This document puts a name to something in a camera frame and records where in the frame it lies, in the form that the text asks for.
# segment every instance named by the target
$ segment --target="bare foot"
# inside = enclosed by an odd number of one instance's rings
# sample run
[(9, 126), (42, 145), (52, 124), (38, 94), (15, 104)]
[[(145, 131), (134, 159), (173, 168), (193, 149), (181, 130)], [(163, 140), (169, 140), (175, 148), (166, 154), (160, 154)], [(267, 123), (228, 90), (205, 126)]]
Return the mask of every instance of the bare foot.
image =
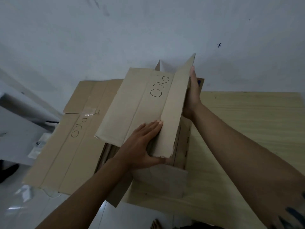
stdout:
[(159, 220), (158, 219), (155, 219), (153, 222), (152, 222), (152, 225), (150, 226), (150, 229), (163, 229)]

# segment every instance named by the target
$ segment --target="tiled floor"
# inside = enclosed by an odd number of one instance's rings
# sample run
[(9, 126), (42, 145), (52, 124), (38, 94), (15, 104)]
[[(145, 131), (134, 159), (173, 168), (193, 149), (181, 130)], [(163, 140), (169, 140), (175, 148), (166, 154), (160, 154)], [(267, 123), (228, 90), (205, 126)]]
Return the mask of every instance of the tiled floor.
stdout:
[[(68, 197), (65, 194), (49, 191), (45, 193), (41, 189), (33, 188), (32, 199), (23, 203), (21, 193), (16, 194), (16, 191), (21, 188), (21, 181), (28, 169), (28, 166), (21, 165), (15, 174), (0, 184), (1, 229), (33, 229)], [(164, 214), (124, 202), (114, 208), (105, 201), (90, 229), (149, 229), (155, 218), (164, 229), (191, 224), (191, 219), (187, 217)]]

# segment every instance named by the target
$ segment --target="forearm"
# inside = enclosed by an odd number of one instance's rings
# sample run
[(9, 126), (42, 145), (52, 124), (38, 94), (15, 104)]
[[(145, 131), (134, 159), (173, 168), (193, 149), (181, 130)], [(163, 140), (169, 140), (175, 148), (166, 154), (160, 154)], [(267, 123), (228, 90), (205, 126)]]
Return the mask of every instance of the forearm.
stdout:
[(38, 225), (37, 229), (87, 229), (108, 194), (127, 171), (126, 164), (110, 159)]
[(305, 191), (305, 177), (200, 104), (192, 119), (209, 149), (253, 211), (269, 226)]

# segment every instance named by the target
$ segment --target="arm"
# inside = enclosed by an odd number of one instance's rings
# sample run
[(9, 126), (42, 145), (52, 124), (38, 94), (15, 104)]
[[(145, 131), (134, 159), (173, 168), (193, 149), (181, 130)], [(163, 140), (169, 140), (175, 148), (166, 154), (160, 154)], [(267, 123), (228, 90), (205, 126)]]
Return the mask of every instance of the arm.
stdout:
[(280, 157), (214, 115), (200, 101), (194, 67), (190, 70), (190, 78), (191, 88), (183, 115), (192, 120), (212, 154), (258, 218), (267, 227), (272, 225), (274, 219), (276, 224), (282, 226), (279, 215), (287, 219), (286, 208), (304, 202), (305, 177)]
[(148, 142), (158, 134), (162, 124), (161, 121), (154, 121), (139, 126), (114, 158), (109, 159), (36, 229), (87, 229), (108, 194), (128, 170), (165, 162), (165, 158), (150, 157), (146, 151)]

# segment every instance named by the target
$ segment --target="clear tape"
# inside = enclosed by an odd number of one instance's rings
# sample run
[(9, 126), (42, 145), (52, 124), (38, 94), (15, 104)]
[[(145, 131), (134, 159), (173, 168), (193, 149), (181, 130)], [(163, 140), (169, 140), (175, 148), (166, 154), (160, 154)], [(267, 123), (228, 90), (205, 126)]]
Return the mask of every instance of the clear tape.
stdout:
[(84, 107), (81, 112), (83, 116), (93, 116), (95, 114), (96, 108)]

